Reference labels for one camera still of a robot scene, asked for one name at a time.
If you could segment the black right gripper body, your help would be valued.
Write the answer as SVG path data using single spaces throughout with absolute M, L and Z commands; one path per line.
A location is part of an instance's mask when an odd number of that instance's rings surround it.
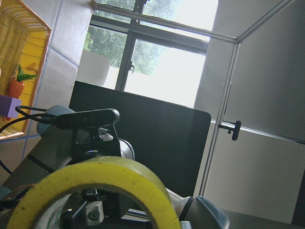
M 73 130 L 71 160 L 67 165 L 74 165 L 100 156 L 121 156 L 120 142 L 114 126 Z M 89 187 L 71 193 L 60 216 L 61 229 L 92 229 L 86 226 L 85 206 L 89 202 L 101 201 L 104 218 L 121 217 L 120 195 Z

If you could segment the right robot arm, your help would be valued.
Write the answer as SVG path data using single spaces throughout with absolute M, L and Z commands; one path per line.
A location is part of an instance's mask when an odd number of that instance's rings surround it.
M 40 141 L 1 188 L 3 229 L 227 229 L 192 197 L 211 116 L 189 108 L 17 111 Z

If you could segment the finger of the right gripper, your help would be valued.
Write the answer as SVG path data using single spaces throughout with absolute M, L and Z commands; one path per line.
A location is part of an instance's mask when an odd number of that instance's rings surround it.
M 104 220 L 103 205 L 101 201 L 89 202 L 85 206 L 86 226 L 95 226 Z

